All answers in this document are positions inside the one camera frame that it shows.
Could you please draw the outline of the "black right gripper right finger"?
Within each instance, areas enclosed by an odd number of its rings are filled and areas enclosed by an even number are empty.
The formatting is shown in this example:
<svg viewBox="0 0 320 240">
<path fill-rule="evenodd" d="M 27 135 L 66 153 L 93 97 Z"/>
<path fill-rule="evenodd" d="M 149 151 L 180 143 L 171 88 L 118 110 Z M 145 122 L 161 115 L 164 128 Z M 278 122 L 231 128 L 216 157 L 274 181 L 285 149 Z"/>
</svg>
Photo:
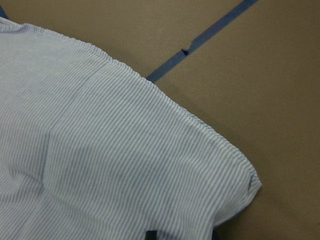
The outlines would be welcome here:
<svg viewBox="0 0 320 240">
<path fill-rule="evenodd" d="M 220 240 L 220 236 L 219 236 L 219 234 L 218 234 L 218 232 L 217 232 L 217 230 L 215 228 L 212 230 L 211 239 L 212 240 Z"/>
</svg>

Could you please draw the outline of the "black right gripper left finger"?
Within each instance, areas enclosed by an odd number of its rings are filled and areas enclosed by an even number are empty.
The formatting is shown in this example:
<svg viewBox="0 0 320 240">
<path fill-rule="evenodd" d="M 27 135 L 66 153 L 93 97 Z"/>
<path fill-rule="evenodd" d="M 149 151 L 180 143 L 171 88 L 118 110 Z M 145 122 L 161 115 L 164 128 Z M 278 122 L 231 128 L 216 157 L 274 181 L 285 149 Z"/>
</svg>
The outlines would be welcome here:
<svg viewBox="0 0 320 240">
<path fill-rule="evenodd" d="M 145 240 L 157 240 L 158 231 L 157 230 L 148 230 L 145 232 Z"/>
</svg>

